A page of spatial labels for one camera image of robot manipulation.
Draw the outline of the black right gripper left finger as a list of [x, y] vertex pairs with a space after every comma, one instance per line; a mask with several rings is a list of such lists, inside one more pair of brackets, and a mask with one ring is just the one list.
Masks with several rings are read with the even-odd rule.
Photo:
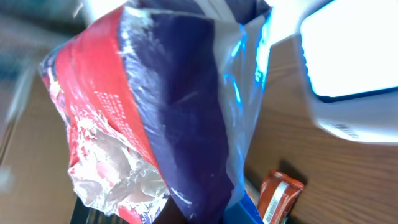
[[106, 216], [103, 212], [84, 206], [77, 198], [70, 224], [128, 224], [117, 215]]

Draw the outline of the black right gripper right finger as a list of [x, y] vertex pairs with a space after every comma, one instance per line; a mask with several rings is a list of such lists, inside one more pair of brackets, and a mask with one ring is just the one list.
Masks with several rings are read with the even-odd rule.
[[169, 197], [164, 208], [152, 224], [187, 224], [187, 220], [177, 207], [172, 197]]

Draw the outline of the orange snack bar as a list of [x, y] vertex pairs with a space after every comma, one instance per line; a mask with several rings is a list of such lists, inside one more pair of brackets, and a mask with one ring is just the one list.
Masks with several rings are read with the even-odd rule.
[[305, 185], [287, 174], [270, 170], [263, 180], [257, 209], [264, 224], [281, 224]]

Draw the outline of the purple snack package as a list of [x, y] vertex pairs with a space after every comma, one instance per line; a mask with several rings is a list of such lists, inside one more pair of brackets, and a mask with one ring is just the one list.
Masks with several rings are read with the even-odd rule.
[[128, 1], [51, 51], [81, 202], [129, 223], [260, 223], [244, 161], [266, 85], [264, 1]]

